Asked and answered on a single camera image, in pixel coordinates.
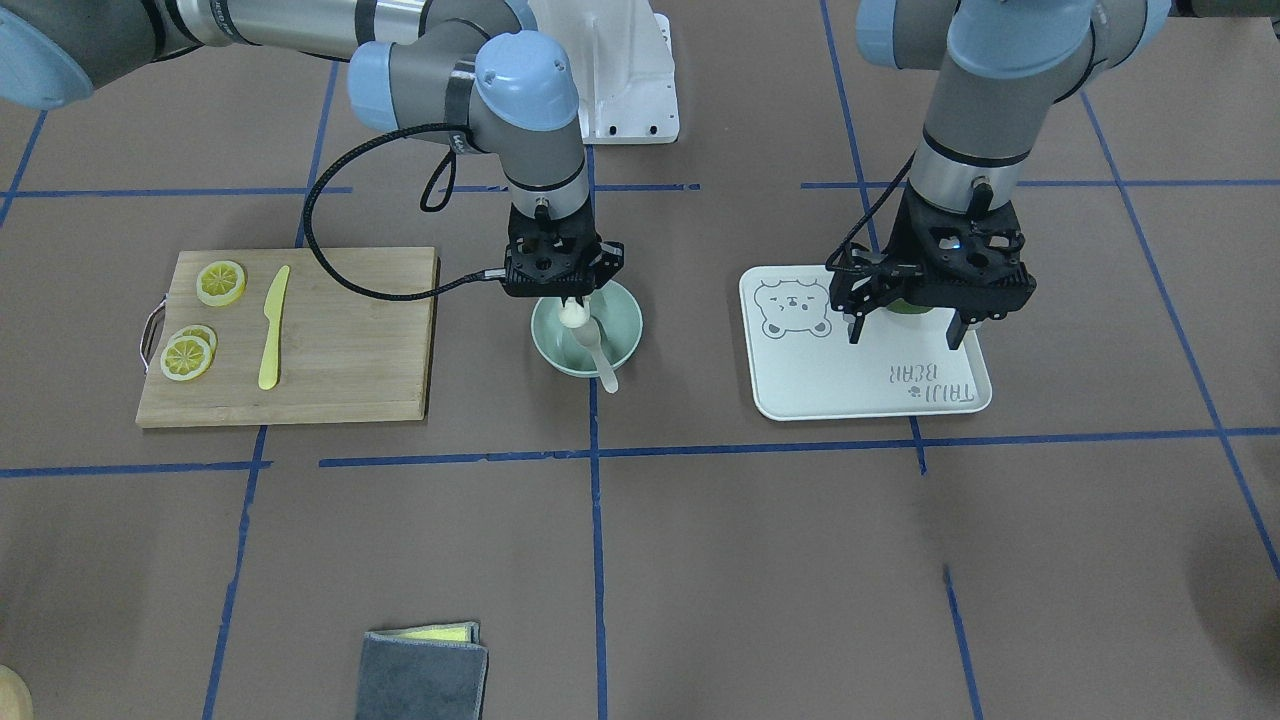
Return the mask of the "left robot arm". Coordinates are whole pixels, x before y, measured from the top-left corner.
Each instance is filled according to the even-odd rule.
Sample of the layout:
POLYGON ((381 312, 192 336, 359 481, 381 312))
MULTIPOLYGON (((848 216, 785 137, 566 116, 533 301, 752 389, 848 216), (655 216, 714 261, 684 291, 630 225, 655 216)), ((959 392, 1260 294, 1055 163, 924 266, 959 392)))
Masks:
POLYGON ((870 63, 937 74, 920 141, 879 252, 847 236, 827 260, 829 305, 856 343, 867 318, 948 309, 957 348, 982 322, 1021 310, 1037 282, 1012 192, 1050 109, 1123 64, 1162 28, 1169 1, 864 1, 870 63))

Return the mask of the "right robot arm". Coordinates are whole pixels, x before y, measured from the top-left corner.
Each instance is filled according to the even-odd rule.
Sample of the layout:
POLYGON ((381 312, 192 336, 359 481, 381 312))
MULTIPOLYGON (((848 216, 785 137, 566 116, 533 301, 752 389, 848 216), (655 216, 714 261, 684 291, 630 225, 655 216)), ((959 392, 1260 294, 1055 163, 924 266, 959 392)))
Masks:
POLYGON ((429 187, 463 155, 493 155, 509 193, 495 282, 512 297, 584 302, 623 268, 593 213, 570 55, 526 1, 5 1, 3 99, 52 110, 143 67, 200 49, 269 47, 346 67, 352 113, 375 137, 321 172, 300 232, 347 290, 314 228, 321 192, 356 158, 401 138, 445 149, 429 187))

